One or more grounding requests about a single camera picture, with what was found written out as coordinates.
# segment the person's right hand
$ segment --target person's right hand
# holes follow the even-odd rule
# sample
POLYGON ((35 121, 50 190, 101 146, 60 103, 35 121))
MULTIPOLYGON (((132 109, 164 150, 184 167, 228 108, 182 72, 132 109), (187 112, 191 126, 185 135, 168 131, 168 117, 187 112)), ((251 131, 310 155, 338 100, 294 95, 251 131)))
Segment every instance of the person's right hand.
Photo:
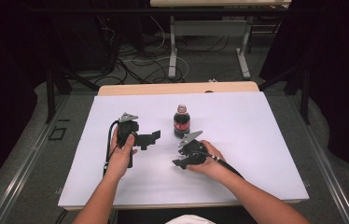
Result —
MULTIPOLYGON (((224 161, 224 157, 221 152, 212 146, 208 141, 200 141, 207 149, 207 153, 219 157, 224 161)), ((214 161, 212 158, 206 158, 203 164, 199 165, 187 165, 187 169, 194 172, 205 174, 213 179, 218 179, 221 175, 222 169, 224 168, 220 163, 214 161)))

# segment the gray carpet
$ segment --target gray carpet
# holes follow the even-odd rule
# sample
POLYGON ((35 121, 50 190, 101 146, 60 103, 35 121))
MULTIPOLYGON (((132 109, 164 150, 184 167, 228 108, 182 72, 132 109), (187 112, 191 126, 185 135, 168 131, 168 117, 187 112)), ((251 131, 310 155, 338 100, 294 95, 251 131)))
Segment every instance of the gray carpet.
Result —
MULTIPOLYGON (((192 37, 186 38, 184 41, 187 43, 188 49, 207 49, 212 46, 212 43, 216 43, 219 38, 192 37)), ((186 81, 204 82, 212 77, 218 81, 243 80, 234 52, 234 46, 237 47, 237 43, 239 42, 236 38, 230 38, 228 46, 221 51, 179 51, 178 56, 188 63, 186 81)), ((246 55, 249 69, 252 70, 252 80, 258 84, 262 82, 258 78, 258 73, 271 43, 272 38, 268 35, 256 36, 252 53, 246 55)), ((160 68, 156 64, 143 67, 132 63, 127 64, 131 70, 145 77, 160 68)), ((178 64, 185 74, 187 67, 182 62, 178 62, 178 64)), ((113 73, 113 76, 118 77, 124 75, 124 72, 120 69, 116 69, 113 73)), ((157 76, 162 77, 163 74, 154 74, 148 80, 153 81, 157 76)), ((117 80, 113 78, 107 78, 98 84, 104 85, 116 82, 117 80)), ((63 97, 61 101, 59 101, 60 97, 57 98, 57 102, 63 102, 63 110, 58 112, 58 117, 50 124, 47 140, 41 143, 41 152, 36 154, 34 167, 26 176, 26 182, 21 185, 21 190, 13 195, 12 203, 6 203, 3 202, 3 197, 6 195, 8 187, 11 186, 11 181, 28 158, 28 155, 40 146, 36 142, 38 142, 42 131, 47 128, 44 123, 47 115, 45 86, 43 84, 36 89, 39 102, 35 113, 0 171, 0 205, 5 204, 7 206, 7 213, 0 213, 0 216, 2 216, 0 220, 3 223, 55 223, 62 212, 62 209, 57 206, 60 195, 56 191, 63 187, 67 178, 78 139, 81 136, 93 99, 93 95, 85 87, 74 81, 71 83, 74 87, 73 94, 63 97), (62 140, 52 140, 60 138, 64 129, 62 140)), ((126 83, 133 84, 137 81, 128 77, 126 83)), ((336 202, 333 200, 327 180, 316 165, 310 139, 300 122, 299 114, 294 109, 293 102, 294 100, 297 101, 299 96, 284 96, 283 83, 273 85, 265 92, 300 175, 310 185, 307 187, 307 191, 311 199, 295 204, 294 207, 301 211, 312 223, 345 222, 336 202)), ((328 125, 313 102, 310 106, 310 120, 317 141, 327 154, 331 167, 339 179, 349 202, 349 164, 333 157, 327 150, 328 125)), ((76 215, 76 212, 69 212, 62 223, 70 223, 76 215)))

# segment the forearm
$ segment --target forearm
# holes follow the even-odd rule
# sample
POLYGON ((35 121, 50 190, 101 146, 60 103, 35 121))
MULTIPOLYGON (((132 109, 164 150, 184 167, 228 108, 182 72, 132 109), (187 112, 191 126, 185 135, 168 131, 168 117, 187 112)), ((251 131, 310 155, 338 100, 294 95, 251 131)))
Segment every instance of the forearm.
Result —
POLYGON ((73 223, 107 224, 119 181, 105 175, 73 223))
POLYGON ((308 223, 290 205, 248 183, 224 167, 217 168, 220 169, 221 175, 215 176, 215 179, 235 195, 257 223, 308 223))

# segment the person's left hand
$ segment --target person's left hand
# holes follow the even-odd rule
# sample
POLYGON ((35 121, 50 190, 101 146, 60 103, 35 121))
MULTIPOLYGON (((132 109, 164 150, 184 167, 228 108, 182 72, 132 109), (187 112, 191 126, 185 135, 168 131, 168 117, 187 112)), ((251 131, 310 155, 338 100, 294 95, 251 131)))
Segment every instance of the person's left hand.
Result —
POLYGON ((125 142, 124 147, 121 149, 117 145, 117 133, 119 129, 118 126, 114 130, 113 137, 111 138, 110 154, 113 155, 108 162, 106 174, 115 177, 118 181, 125 175, 128 163, 130 159, 130 153, 135 154, 137 149, 132 149, 134 144, 134 136, 130 134, 125 142))

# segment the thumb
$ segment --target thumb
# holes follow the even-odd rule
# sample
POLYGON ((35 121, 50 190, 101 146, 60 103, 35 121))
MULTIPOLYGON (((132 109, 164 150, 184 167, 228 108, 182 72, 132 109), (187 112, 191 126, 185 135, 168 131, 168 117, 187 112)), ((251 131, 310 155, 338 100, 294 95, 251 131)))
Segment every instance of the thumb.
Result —
POLYGON ((132 150, 133 144, 134 144, 134 136, 133 134, 129 134, 123 149, 127 152, 130 152, 132 150))

